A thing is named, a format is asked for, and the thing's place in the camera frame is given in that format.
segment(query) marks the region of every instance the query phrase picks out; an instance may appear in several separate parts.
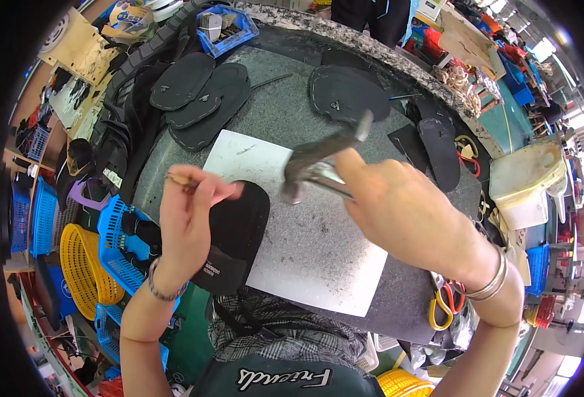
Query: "scissors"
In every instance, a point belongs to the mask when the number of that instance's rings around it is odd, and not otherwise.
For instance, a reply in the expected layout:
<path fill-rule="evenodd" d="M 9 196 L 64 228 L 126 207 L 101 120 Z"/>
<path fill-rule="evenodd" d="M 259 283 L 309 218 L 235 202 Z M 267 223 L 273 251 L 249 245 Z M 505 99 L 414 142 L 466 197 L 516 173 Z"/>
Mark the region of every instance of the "scissors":
<path fill-rule="evenodd" d="M 451 323 L 453 322 L 453 316 L 462 310 L 462 307 L 464 306 L 464 295 L 460 294 L 460 299 L 458 300 L 457 305 L 454 305 L 453 290 L 451 290 L 449 283 L 446 282 L 441 274 L 431 272 L 431 277 L 433 278 L 433 284 L 436 287 L 436 297 L 431 299 L 431 304 L 429 305 L 429 324 L 434 330 L 443 331 L 451 326 Z M 456 285 L 459 289 L 463 291 L 465 290 L 462 283 L 456 283 Z M 442 289 L 446 291 L 446 299 L 449 303 L 448 305 L 442 298 Z M 446 313 L 447 319 L 443 325 L 439 325 L 436 322 L 436 306 L 440 306 Z"/>

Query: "white cutting mat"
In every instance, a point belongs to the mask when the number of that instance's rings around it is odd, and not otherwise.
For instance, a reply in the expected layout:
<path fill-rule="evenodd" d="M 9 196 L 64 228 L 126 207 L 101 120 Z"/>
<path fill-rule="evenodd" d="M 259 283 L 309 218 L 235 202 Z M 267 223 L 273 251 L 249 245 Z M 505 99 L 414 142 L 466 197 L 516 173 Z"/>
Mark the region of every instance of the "white cutting mat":
<path fill-rule="evenodd" d="M 264 239 L 247 285 L 289 300 L 364 317 L 387 252 L 368 242 L 340 196 L 307 186 L 307 198 L 280 202 L 283 168 L 292 151 L 222 130 L 204 170 L 227 182 L 249 180 L 270 196 Z"/>

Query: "person's right hand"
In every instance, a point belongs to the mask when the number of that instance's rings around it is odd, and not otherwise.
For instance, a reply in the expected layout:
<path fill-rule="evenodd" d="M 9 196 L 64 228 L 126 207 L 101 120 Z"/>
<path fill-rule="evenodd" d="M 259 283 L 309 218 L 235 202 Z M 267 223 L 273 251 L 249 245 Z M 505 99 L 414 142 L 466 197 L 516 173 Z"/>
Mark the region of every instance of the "person's right hand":
<path fill-rule="evenodd" d="M 466 269 L 461 268 L 481 255 L 476 248 L 489 245 L 410 164 L 366 164 L 354 149 L 347 149 L 336 155 L 336 170 L 355 199 L 345 199 L 345 207 L 365 237 L 409 265 L 463 278 Z"/>

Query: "silver bracelet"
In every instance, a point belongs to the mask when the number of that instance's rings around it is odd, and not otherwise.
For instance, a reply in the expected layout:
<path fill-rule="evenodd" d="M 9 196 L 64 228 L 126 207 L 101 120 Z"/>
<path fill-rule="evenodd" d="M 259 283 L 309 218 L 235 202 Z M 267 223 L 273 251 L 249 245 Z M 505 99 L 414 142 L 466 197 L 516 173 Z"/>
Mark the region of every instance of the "silver bracelet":
<path fill-rule="evenodd" d="M 153 274 L 155 273 L 155 268 L 157 267 L 160 258 L 161 257 L 156 258 L 153 262 L 151 262 L 151 266 L 148 267 L 148 289 L 151 291 L 151 295 L 160 299 L 161 301 L 172 302 L 184 294 L 184 292 L 186 291 L 186 287 L 188 286 L 188 282 L 182 285 L 182 287 L 173 295 L 164 295 L 163 293 L 158 291 L 155 285 L 153 284 Z"/>
<path fill-rule="evenodd" d="M 451 288 L 455 292 L 461 293 L 465 297 L 467 297 L 471 300 L 474 300 L 476 302 L 481 302 L 483 300 L 486 300 L 488 298 L 493 297 L 494 294 L 498 293 L 499 290 L 502 289 L 503 282 L 506 280 L 506 277 L 508 275 L 508 260 L 506 259 L 502 248 L 500 248 L 498 246 L 494 246 L 494 247 L 497 249 L 497 252 L 499 252 L 500 262 L 499 262 L 499 269 L 497 269 L 497 274 L 495 274 L 495 277 L 491 280 L 491 282 L 488 283 L 484 288 L 477 290 L 475 292 L 464 292 L 464 291 L 460 290 L 460 288 L 457 288 L 455 286 L 455 283 L 457 283 L 456 280 L 447 280 L 447 282 L 449 283 L 449 285 L 451 286 Z M 493 293 L 491 293 L 487 297 L 482 297 L 482 295 L 489 293 L 494 288 L 495 288 L 495 290 Z"/>

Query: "black pants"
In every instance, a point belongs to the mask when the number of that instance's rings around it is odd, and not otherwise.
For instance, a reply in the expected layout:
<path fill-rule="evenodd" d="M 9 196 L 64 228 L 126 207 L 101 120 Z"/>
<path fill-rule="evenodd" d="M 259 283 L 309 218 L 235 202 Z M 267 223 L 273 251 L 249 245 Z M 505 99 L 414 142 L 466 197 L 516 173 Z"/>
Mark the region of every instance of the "black pants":
<path fill-rule="evenodd" d="M 376 0 L 375 3 L 372 0 L 332 0 L 331 11 L 334 22 L 359 32 L 368 23 L 372 39 L 395 48 L 407 31 L 407 24 L 411 23 L 410 7 L 409 0 Z"/>

